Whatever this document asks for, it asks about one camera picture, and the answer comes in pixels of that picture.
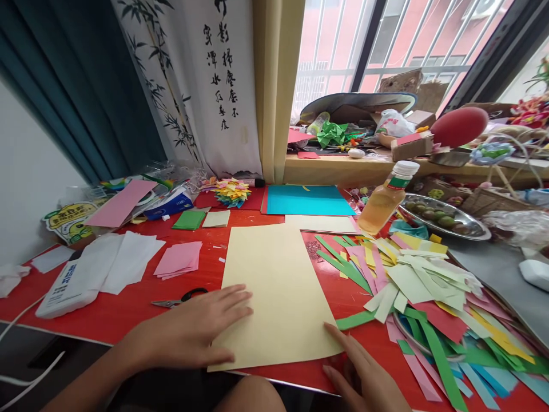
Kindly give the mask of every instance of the red balloon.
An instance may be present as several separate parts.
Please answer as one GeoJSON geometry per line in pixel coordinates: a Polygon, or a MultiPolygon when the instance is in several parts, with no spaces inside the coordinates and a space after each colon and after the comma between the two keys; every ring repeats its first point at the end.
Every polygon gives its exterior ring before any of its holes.
{"type": "Polygon", "coordinates": [[[474,107],[453,110],[441,116],[431,127],[434,142],[456,148],[479,137],[488,124],[488,113],[474,107]]]}

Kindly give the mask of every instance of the bottle cap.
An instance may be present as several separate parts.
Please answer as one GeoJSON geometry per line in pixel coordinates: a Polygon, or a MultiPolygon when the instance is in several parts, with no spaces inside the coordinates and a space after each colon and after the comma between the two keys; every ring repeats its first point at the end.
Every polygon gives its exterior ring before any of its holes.
{"type": "Polygon", "coordinates": [[[413,176],[419,170],[419,163],[399,160],[393,167],[393,172],[402,176],[413,176]]]}

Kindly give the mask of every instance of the hand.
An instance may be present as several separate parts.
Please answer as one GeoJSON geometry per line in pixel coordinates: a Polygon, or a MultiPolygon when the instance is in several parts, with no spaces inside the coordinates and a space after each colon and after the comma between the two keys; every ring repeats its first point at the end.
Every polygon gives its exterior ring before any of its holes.
{"type": "Polygon", "coordinates": [[[406,412],[412,409],[391,376],[352,336],[324,323],[328,332],[343,346],[348,359],[340,374],[325,365],[324,372],[353,412],[406,412]]]}
{"type": "Polygon", "coordinates": [[[117,345],[131,356],[137,371],[154,368],[201,368],[234,362],[234,354],[212,347],[212,340],[252,309],[242,303],[252,297],[245,285],[195,296],[174,309],[136,326],[117,345]]]}

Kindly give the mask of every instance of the silver tray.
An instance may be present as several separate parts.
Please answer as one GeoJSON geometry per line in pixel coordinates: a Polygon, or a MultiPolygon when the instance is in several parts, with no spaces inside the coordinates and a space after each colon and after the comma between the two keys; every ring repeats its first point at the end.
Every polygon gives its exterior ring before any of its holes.
{"type": "Polygon", "coordinates": [[[466,214],[460,209],[455,208],[454,206],[450,206],[448,203],[444,203],[440,200],[432,199],[427,196],[416,195],[414,193],[406,193],[406,198],[404,199],[402,204],[399,206],[399,211],[404,217],[414,220],[417,223],[423,223],[429,229],[438,233],[443,233],[445,235],[452,235],[455,237],[460,237],[462,239],[477,240],[477,241],[488,240],[492,237],[492,234],[490,233],[488,228],[484,226],[484,224],[476,220],[474,217],[466,214]],[[404,204],[408,201],[422,201],[428,207],[432,207],[433,209],[440,209],[445,213],[454,215],[454,219],[457,222],[463,223],[465,226],[469,228],[469,234],[462,235],[460,233],[446,230],[440,226],[437,226],[430,220],[426,220],[423,217],[418,216],[416,213],[411,212],[404,207],[404,204]]]}

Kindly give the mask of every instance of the scissors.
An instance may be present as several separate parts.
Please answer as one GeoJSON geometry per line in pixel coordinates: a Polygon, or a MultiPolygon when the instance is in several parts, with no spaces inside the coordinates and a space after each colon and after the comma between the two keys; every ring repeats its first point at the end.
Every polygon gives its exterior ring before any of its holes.
{"type": "Polygon", "coordinates": [[[193,297],[194,294],[197,293],[208,293],[208,290],[205,288],[196,288],[188,291],[180,300],[155,300],[154,302],[151,302],[151,304],[155,306],[165,307],[168,309],[173,309],[175,306],[186,302],[190,298],[193,297]]]}

